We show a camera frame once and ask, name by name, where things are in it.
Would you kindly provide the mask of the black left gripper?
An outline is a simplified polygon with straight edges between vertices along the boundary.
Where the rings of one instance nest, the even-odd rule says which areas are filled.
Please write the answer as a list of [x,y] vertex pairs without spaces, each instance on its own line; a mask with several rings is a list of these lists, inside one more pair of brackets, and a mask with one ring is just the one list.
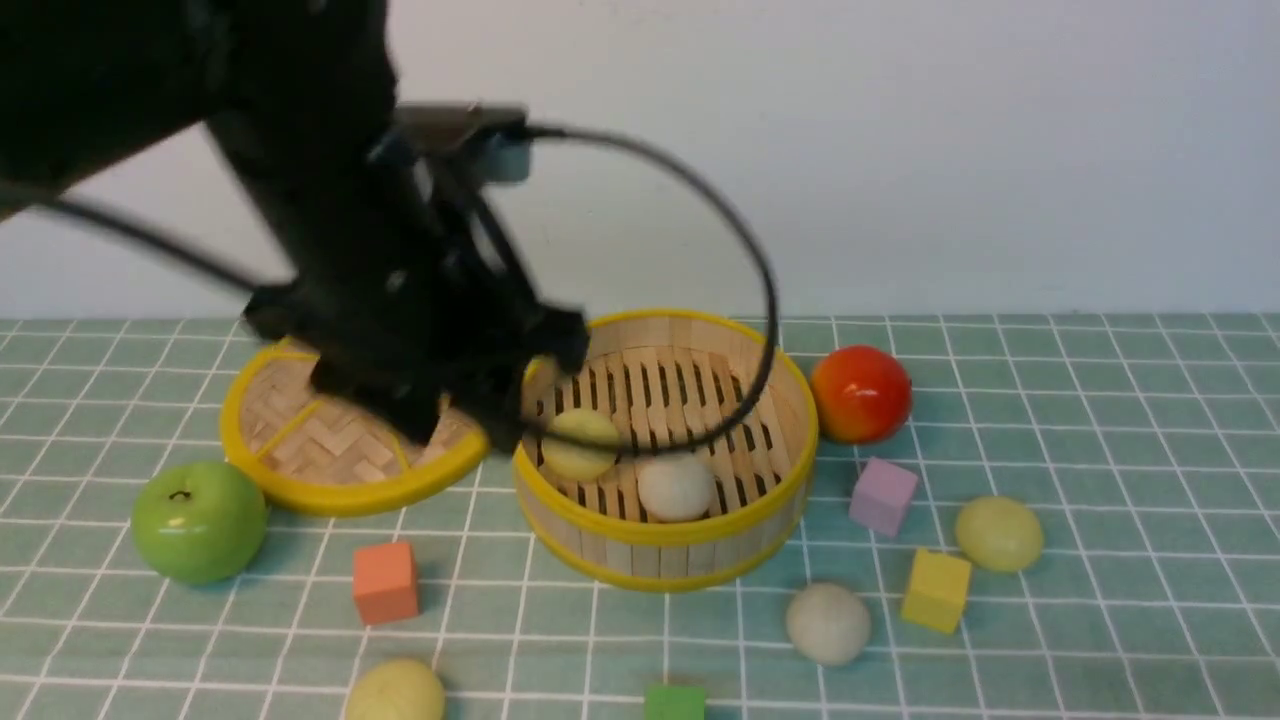
[[207,128],[288,259],[289,281],[256,286],[242,311],[265,341],[323,360],[320,387],[385,411],[431,443],[449,395],[498,454],[544,427],[522,414],[526,365],[585,364],[579,310],[543,301],[484,186],[461,161],[369,161],[394,108],[224,108]]

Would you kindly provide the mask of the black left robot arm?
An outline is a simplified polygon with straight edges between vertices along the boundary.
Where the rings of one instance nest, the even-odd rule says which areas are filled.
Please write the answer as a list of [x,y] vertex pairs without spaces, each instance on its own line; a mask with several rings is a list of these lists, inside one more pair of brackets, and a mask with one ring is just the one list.
[[[403,105],[384,1],[5,1],[3,215],[35,204],[125,232],[65,192],[204,126],[292,261],[264,283],[177,242],[152,247],[250,297],[261,341],[317,355],[311,386],[428,441],[442,402],[512,452],[526,366],[576,369],[581,313],[541,302],[483,201],[520,181],[498,149],[516,104]],[[471,224],[495,232],[498,266]]]

